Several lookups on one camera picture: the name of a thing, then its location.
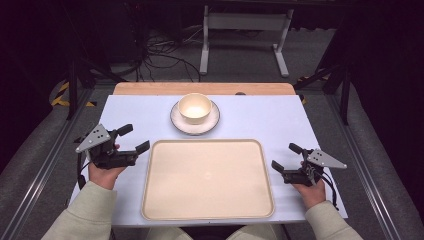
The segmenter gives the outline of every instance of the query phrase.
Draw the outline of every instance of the sleeve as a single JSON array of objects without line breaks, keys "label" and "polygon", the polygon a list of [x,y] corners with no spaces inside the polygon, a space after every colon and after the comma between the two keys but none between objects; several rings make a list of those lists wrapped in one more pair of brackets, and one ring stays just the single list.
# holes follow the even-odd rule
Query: sleeve
[{"label": "sleeve", "polygon": [[306,219],[314,230],[316,239],[362,239],[340,216],[333,204],[322,202],[306,212]]},{"label": "sleeve", "polygon": [[87,182],[42,238],[108,240],[116,191]]}]

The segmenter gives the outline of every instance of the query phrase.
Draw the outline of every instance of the metal frame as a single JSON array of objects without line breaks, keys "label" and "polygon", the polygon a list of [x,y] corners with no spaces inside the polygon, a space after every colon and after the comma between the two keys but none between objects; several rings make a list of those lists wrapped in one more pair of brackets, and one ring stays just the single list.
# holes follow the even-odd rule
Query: metal frame
[{"label": "metal frame", "polygon": [[281,31],[278,44],[273,45],[275,58],[282,77],[288,77],[286,62],[282,54],[284,42],[290,27],[293,9],[287,14],[239,14],[239,13],[209,13],[209,7],[205,6],[203,17],[203,47],[200,58],[200,74],[208,72],[209,60],[209,29],[246,29]]}]

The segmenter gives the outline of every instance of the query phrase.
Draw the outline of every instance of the human hand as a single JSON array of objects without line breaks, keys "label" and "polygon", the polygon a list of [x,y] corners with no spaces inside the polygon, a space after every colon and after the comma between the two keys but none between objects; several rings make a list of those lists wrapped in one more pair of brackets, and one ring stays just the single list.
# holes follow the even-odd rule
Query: human hand
[{"label": "human hand", "polygon": [[112,190],[115,186],[118,175],[125,170],[126,167],[102,169],[96,167],[93,163],[88,165],[88,176],[90,181],[97,184],[98,186]]},{"label": "human hand", "polygon": [[325,184],[322,179],[320,179],[316,185],[307,187],[303,184],[292,184],[300,195],[302,195],[303,203],[307,209],[322,203],[326,200],[325,198]]}]

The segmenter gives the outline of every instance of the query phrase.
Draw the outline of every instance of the dark background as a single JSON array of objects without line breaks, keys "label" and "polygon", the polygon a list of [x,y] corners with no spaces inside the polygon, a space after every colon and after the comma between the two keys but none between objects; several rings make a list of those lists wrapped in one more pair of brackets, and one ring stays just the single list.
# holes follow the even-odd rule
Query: dark background
[{"label": "dark background", "polygon": [[[79,9],[72,9],[72,5],[67,7],[70,19],[78,19]],[[155,12],[154,15],[149,14],[148,7],[141,7],[147,9],[143,13],[144,20],[147,19],[145,24],[135,26],[138,34],[144,34],[141,38],[146,37],[148,26],[166,31],[169,26],[162,24],[165,15],[157,14],[161,12],[160,7],[150,11]],[[87,16],[86,21],[74,22],[76,32],[83,36],[78,43],[81,54],[103,66],[142,58],[142,54],[134,55],[133,49],[139,50],[134,45],[134,25],[131,24],[134,21],[124,9],[122,5],[116,8],[112,4],[103,5],[98,11],[85,9],[85,13],[81,13]],[[352,37],[360,36],[366,41],[355,61],[350,63],[352,82],[421,218],[424,213],[424,193],[421,191],[424,187],[421,178],[424,167],[424,37],[419,33],[424,32],[420,17],[423,10],[414,1],[383,1],[372,14],[345,15],[343,11],[328,12],[323,8],[304,9],[295,11],[292,21],[293,28],[339,28],[339,32],[344,31],[345,34],[339,34],[330,44],[323,67],[341,61],[340,55],[352,47]],[[9,1],[1,3],[0,11],[0,131],[3,136],[0,170],[3,170],[26,137],[51,111],[49,95],[66,77],[69,56],[63,47],[61,29],[45,5],[36,1]],[[107,35],[95,18],[88,17],[90,14],[105,16],[108,11],[111,11],[110,19],[114,17],[128,25],[109,27],[112,34]],[[170,34],[181,38],[176,30],[201,23],[203,8],[175,5],[165,6],[163,12],[175,13],[166,14],[167,18],[175,19],[172,22],[176,25],[171,26],[174,32]],[[187,12],[191,12],[192,17],[187,17]],[[339,27],[343,17],[347,24]],[[368,24],[374,26],[372,34],[364,30]],[[88,34],[90,26],[97,30]]]}]

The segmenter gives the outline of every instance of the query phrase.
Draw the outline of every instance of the person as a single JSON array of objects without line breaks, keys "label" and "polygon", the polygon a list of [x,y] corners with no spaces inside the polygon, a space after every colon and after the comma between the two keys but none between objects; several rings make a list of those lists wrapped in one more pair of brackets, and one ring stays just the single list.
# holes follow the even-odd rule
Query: person
[{"label": "person", "polygon": [[[71,205],[55,220],[43,236],[50,239],[107,240],[110,236],[112,213],[117,192],[113,190],[118,175],[125,168],[110,170],[88,165],[89,181]],[[331,202],[326,201],[325,184],[322,180],[315,186],[293,184],[299,191],[307,208],[306,219],[317,239],[362,239],[340,216]],[[191,240],[181,228],[151,228],[148,240]],[[234,232],[227,240],[279,240],[281,228],[277,224],[245,226]]]}]

